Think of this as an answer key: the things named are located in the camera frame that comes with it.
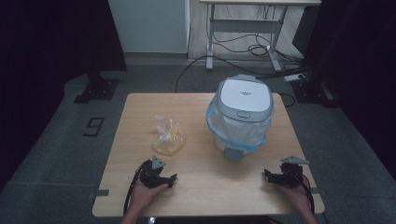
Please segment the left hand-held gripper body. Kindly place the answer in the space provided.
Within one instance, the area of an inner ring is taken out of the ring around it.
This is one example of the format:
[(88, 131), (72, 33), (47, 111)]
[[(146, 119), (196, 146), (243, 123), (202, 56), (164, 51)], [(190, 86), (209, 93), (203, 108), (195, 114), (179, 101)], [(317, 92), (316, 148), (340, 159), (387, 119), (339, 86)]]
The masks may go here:
[(139, 175), (140, 181), (150, 189), (165, 184), (165, 177), (160, 177), (164, 166), (165, 162), (157, 156), (153, 156), (150, 160), (144, 161)]

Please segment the white lidded trash can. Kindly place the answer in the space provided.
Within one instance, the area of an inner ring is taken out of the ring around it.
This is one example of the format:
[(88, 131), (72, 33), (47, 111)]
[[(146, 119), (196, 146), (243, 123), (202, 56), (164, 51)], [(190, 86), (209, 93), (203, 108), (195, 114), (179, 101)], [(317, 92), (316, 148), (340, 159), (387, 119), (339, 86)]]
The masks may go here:
[[(259, 122), (272, 117), (274, 111), (271, 90), (254, 76), (227, 77), (220, 82), (213, 98), (216, 98), (219, 111), (232, 119)], [(246, 154), (251, 153), (229, 147), (217, 137), (216, 145), (229, 160), (240, 161)]]

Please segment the white power strip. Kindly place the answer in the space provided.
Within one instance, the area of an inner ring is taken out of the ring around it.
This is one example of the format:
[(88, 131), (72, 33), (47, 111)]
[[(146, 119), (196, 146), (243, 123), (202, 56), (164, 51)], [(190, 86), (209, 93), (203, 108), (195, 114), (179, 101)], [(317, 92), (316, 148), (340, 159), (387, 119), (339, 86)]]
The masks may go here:
[(284, 81), (286, 81), (286, 82), (300, 81), (300, 80), (305, 80), (305, 79), (306, 79), (306, 76), (302, 73), (284, 77)]

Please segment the white blue-rimmed bin liner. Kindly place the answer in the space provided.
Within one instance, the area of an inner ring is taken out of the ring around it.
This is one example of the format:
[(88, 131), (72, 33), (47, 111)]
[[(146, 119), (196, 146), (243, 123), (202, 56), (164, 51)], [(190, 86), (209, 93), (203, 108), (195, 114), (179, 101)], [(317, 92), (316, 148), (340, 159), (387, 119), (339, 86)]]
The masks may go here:
[(272, 118), (252, 122), (232, 119), (223, 115), (216, 104), (216, 98), (210, 102), (206, 114), (208, 129), (229, 147), (252, 152), (266, 142), (266, 132), (272, 124)]

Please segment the white metal-frame desk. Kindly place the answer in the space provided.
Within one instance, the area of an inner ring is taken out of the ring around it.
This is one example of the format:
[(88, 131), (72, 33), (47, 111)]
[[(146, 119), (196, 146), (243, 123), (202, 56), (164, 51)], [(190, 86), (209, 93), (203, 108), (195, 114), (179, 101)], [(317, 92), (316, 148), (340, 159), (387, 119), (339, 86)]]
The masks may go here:
[[(214, 33), (242, 33), (242, 34), (270, 34), (273, 39), (266, 46), (272, 66), (276, 71), (281, 70), (278, 57), (276, 56), (276, 44), (289, 7), (317, 7), (321, 0), (199, 0), (208, 6), (208, 43), (206, 46), (205, 67), (213, 69), (214, 59)], [(278, 20), (245, 20), (245, 19), (216, 19), (215, 9), (219, 5), (243, 5), (243, 6), (270, 6), (281, 7)]]

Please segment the dark curtain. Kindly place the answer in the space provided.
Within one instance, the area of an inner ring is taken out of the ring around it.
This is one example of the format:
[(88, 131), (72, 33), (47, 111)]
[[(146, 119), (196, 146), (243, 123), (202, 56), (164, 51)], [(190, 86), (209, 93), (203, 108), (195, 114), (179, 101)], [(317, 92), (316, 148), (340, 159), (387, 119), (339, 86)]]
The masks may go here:
[(321, 0), (304, 63), (396, 177), (396, 0)]
[(64, 84), (126, 64), (109, 0), (0, 0), (0, 191), (45, 130)]

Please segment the clear yellowish plastic bag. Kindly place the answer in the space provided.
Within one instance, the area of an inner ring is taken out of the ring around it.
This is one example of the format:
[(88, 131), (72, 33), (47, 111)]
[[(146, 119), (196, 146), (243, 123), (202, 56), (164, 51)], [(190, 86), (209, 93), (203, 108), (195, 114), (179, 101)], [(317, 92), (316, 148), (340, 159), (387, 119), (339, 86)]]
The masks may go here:
[(157, 132), (152, 142), (153, 149), (166, 156), (174, 155), (183, 148), (187, 136), (174, 119), (155, 116)]

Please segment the person's left hand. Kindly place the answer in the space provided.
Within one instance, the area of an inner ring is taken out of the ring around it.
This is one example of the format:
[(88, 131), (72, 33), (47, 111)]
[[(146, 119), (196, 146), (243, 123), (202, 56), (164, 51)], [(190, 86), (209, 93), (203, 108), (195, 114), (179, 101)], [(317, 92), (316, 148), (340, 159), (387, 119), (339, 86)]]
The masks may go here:
[(134, 211), (143, 211), (155, 198), (156, 195), (165, 191), (167, 184), (162, 184), (156, 188), (150, 189), (140, 181), (140, 172), (136, 173), (136, 181), (130, 197), (129, 209)]

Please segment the person's right hand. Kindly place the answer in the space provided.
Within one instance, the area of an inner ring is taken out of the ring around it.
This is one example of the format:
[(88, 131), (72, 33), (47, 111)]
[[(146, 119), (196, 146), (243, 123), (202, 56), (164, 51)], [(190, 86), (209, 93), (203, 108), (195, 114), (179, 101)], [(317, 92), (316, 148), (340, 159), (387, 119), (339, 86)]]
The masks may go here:
[(287, 199), (298, 213), (311, 214), (311, 202), (309, 201), (304, 189), (310, 189), (310, 183), (307, 179), (304, 180), (304, 184), (302, 186), (296, 188), (288, 188), (284, 186), (279, 186), (278, 188), (286, 195)]

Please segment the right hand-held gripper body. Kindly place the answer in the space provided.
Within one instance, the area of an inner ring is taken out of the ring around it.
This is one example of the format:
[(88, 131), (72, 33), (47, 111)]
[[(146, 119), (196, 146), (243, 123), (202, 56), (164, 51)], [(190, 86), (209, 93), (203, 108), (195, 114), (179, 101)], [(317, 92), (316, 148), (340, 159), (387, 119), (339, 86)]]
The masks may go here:
[(289, 156), (281, 159), (280, 169), (282, 172), (281, 186), (296, 188), (303, 183), (303, 164), (309, 161), (303, 160), (297, 156)]

